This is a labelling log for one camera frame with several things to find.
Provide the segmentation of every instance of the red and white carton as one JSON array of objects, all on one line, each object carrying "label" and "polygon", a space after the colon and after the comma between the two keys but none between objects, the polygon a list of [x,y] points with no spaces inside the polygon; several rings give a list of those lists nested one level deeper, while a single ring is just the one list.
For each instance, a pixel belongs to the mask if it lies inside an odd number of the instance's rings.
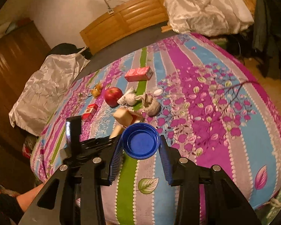
[{"label": "red and white carton", "polygon": [[82,120],[83,122],[89,122],[92,120],[94,114],[96,113],[98,109],[97,104],[89,104],[84,112],[84,114],[82,115]]},{"label": "red and white carton", "polygon": [[125,79],[128,82],[149,80],[152,77],[152,75],[153,75],[153,71],[150,67],[135,68],[135,69],[130,69],[126,73]]}]

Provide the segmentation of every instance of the black sleeve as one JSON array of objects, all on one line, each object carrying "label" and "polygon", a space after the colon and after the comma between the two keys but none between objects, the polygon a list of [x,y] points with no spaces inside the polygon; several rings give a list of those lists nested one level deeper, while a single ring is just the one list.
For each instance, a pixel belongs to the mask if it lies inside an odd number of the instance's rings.
[{"label": "black sleeve", "polygon": [[6,194],[0,194],[0,225],[10,224],[7,223],[2,213],[12,219],[16,224],[20,222],[24,214],[17,199]]}]

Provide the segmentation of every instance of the silver screw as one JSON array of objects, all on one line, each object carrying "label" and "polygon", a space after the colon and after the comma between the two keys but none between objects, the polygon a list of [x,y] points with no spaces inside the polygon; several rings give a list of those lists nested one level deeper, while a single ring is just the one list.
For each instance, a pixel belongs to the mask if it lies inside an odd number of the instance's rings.
[{"label": "silver screw", "polygon": [[93,163],[100,163],[102,161],[102,159],[100,157],[95,157],[93,159]]},{"label": "silver screw", "polygon": [[221,168],[220,168],[219,165],[214,165],[214,166],[212,167],[212,169],[215,170],[216,172],[218,172],[218,171],[221,170]]},{"label": "silver screw", "polygon": [[179,159],[179,162],[180,162],[180,163],[187,163],[188,160],[187,160],[187,158],[185,158],[185,157],[181,157],[181,158]]},{"label": "silver screw", "polygon": [[68,166],[67,165],[61,165],[60,167],[59,167],[59,170],[60,171],[66,171],[68,169]]}]

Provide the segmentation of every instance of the bed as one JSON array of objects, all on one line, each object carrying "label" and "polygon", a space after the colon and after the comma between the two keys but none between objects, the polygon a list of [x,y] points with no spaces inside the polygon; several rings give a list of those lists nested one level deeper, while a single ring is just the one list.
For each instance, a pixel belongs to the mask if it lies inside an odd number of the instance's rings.
[{"label": "bed", "polygon": [[[81,140],[112,132],[115,109],[104,102],[106,87],[125,91],[133,86],[141,94],[160,86],[162,110],[153,118],[143,113],[145,121],[197,165],[221,165],[256,209],[281,188],[281,118],[263,88],[233,56],[199,34],[161,33],[165,24],[131,34],[91,58],[41,133],[31,168],[42,181],[54,173],[66,143],[66,117],[82,114],[90,103],[99,108],[92,121],[83,124]],[[149,81],[124,79],[130,68],[144,66],[154,72]],[[99,81],[101,96],[88,98]],[[141,106],[134,109],[141,111]],[[125,156],[116,181],[101,191],[107,221],[174,222],[179,189],[165,181],[158,152],[142,161]],[[202,221],[204,214],[202,201]]]}]

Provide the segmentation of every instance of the yellow plastic wrapper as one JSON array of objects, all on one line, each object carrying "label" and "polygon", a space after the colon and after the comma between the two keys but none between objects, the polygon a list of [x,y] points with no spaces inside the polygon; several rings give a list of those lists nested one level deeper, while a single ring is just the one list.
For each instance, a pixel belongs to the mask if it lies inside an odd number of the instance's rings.
[{"label": "yellow plastic wrapper", "polygon": [[93,97],[97,98],[99,95],[101,95],[101,90],[102,90],[102,83],[99,82],[96,84],[96,86],[90,90],[91,94]]}]

